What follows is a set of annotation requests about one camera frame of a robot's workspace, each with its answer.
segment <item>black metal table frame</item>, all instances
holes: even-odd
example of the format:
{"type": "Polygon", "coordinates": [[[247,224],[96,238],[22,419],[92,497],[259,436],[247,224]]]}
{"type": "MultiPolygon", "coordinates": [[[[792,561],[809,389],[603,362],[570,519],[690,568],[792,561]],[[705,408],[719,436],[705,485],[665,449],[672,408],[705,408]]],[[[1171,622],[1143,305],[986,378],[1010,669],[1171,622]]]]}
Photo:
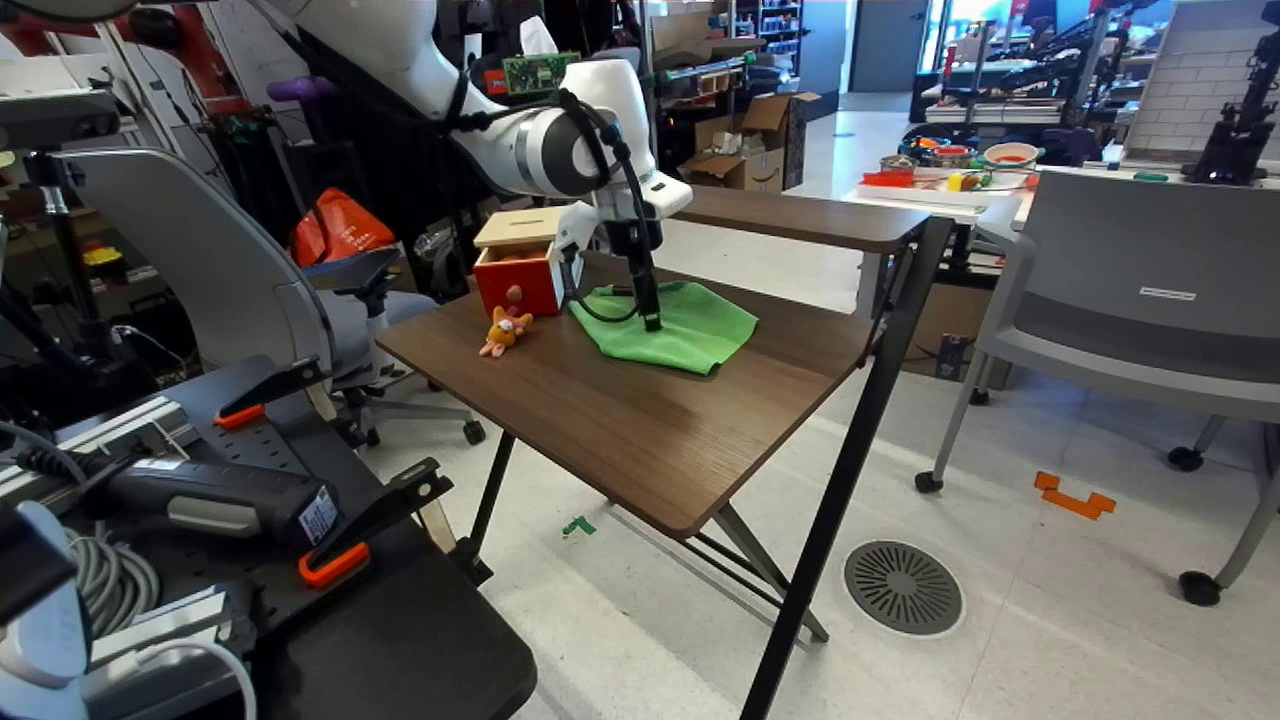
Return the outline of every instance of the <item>black metal table frame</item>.
{"type": "MultiPolygon", "coordinates": [[[[926,300],[926,286],[930,286],[935,266],[943,258],[943,246],[952,238],[952,228],[957,228],[952,221],[930,217],[921,232],[905,235],[900,250],[891,250],[888,293],[883,293],[883,300],[874,306],[873,339],[866,339],[866,352],[862,352],[862,357],[874,357],[874,362],[873,362],[873,374],[866,374],[866,382],[860,390],[851,425],[845,433],[845,442],[841,442],[835,466],[828,476],[828,486],[818,497],[818,506],[817,506],[817,517],[809,522],[809,540],[801,546],[797,572],[783,576],[776,568],[776,561],[764,551],[764,542],[750,534],[750,528],[737,517],[732,505],[725,505],[717,511],[717,522],[725,528],[725,534],[740,551],[706,540],[705,533],[690,534],[705,546],[683,542],[690,557],[698,557],[705,564],[712,564],[726,581],[742,584],[748,591],[757,591],[758,598],[778,607],[778,617],[773,622],[773,636],[768,636],[768,646],[764,646],[764,655],[757,662],[750,691],[748,691],[742,712],[740,712],[742,720],[764,720],[768,715],[773,697],[776,697],[776,686],[783,678],[792,645],[801,639],[801,626],[809,626],[817,645],[828,639],[822,622],[809,611],[809,604],[811,604],[811,591],[817,591],[817,584],[822,576],[822,564],[831,557],[831,542],[835,542],[835,533],[845,522],[851,486],[854,486],[854,480],[860,480],[860,471],[862,471],[862,463],[873,456],[873,440],[879,433],[879,419],[883,419],[888,395],[895,389],[895,374],[900,374],[900,367],[908,361],[912,330],[916,330],[916,322],[922,316],[922,300],[926,300]]],[[[490,456],[490,466],[489,466],[489,480],[485,480],[485,497],[479,497],[477,519],[471,519],[471,533],[460,534],[456,546],[452,546],[452,561],[477,584],[485,584],[490,576],[489,564],[479,561],[479,546],[485,546],[485,534],[489,534],[489,522],[490,522],[496,497],[499,497],[502,476],[507,476],[513,449],[516,449],[516,436],[502,429],[502,436],[496,442],[496,456],[490,456]]]]}

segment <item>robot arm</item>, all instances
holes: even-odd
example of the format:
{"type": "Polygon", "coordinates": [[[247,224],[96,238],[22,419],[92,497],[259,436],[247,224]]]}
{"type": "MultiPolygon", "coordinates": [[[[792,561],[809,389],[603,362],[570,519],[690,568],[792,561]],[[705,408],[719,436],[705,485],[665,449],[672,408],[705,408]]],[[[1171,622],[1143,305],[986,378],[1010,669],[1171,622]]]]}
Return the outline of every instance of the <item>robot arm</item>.
{"type": "MultiPolygon", "coordinates": [[[[400,99],[421,106],[426,119],[445,119],[460,73],[441,57],[436,0],[270,0],[290,22],[400,99]]],[[[562,83],[581,104],[611,117],[627,143],[636,184],[653,217],[680,212],[690,191],[689,184],[655,172],[649,151],[649,119],[639,78],[624,58],[570,65],[562,83]]],[[[479,163],[479,172],[518,195],[592,200],[603,224],[627,224],[636,195],[615,154],[603,151],[607,168],[592,154],[592,134],[562,106],[507,113],[462,83],[460,117],[496,117],[485,130],[456,130],[456,143],[479,163]]]]}

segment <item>chair back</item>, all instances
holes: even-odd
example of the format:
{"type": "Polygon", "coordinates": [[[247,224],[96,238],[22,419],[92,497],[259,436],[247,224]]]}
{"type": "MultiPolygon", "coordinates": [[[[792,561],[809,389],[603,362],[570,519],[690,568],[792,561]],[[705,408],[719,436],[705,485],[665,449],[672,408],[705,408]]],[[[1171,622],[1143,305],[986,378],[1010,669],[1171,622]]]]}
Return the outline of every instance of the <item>chair back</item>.
{"type": "Polygon", "coordinates": [[[220,187],[149,149],[59,151],[88,207],[157,262],[182,305],[204,367],[263,357],[330,367],[330,330],[303,270],[220,187]]]}
{"type": "Polygon", "coordinates": [[[995,327],[1280,382],[1280,191],[1044,172],[999,296],[995,327]]]}

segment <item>gray chair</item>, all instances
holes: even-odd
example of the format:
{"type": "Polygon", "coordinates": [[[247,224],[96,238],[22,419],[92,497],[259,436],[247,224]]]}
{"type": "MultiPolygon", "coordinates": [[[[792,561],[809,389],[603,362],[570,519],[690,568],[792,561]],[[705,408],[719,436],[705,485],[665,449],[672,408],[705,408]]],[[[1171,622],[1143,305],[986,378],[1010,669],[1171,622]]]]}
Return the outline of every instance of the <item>gray chair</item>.
{"type": "Polygon", "coordinates": [[[986,361],[1204,415],[1256,419],[1268,452],[1256,511],[1215,576],[1179,576],[1183,598],[1215,604],[1280,505],[1276,270],[1276,191],[1044,172],[1029,228],[1007,246],[935,466],[921,471],[916,486],[943,486],[986,361]]]}
{"type": "MultiPolygon", "coordinates": [[[[193,318],[204,367],[247,357],[276,367],[316,361],[344,401],[346,440],[377,440],[367,419],[378,378],[377,327],[436,306],[426,296],[378,293],[383,256],[309,277],[238,202],[172,154],[101,149],[59,151],[59,161],[70,163],[84,202],[104,212],[168,280],[193,318]]],[[[409,411],[460,419],[469,442],[485,440],[462,408],[410,405],[409,411]]]]}

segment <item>table top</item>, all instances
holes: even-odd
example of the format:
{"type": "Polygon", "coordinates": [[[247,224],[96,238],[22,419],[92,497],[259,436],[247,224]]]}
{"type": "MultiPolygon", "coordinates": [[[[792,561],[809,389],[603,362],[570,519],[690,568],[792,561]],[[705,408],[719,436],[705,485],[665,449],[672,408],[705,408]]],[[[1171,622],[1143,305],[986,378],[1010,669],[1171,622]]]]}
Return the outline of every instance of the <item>table top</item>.
{"type": "Polygon", "coordinates": [[[740,232],[895,250],[926,217],[916,207],[809,200],[809,195],[764,195],[732,187],[690,187],[690,202],[674,221],[719,224],[740,232]]]}
{"type": "MultiPolygon", "coordinates": [[[[234,362],[168,389],[168,395],[182,405],[213,452],[226,452],[238,433],[214,433],[207,419],[259,374],[266,362],[234,362]]],[[[266,429],[328,480],[344,511],[361,511],[378,490],[378,480],[316,419],[303,395],[266,405],[266,429]]],[[[373,551],[373,572],[351,589],[316,598],[276,636],[259,636],[253,674],[263,715],[414,715],[425,707],[432,715],[513,715],[534,685],[529,645],[410,519],[378,533],[373,551]]],[[[276,561],[281,551],[168,540],[149,557],[164,581],[193,576],[198,589],[247,572],[259,584],[259,607],[284,611],[303,591],[290,561],[276,561]]]]}
{"type": "Polygon", "coordinates": [[[499,361],[479,361],[471,296],[396,322],[378,345],[490,415],[584,485],[683,540],[854,367],[866,318],[719,286],[758,316],[717,374],[603,361],[584,327],[538,316],[499,361]]]}

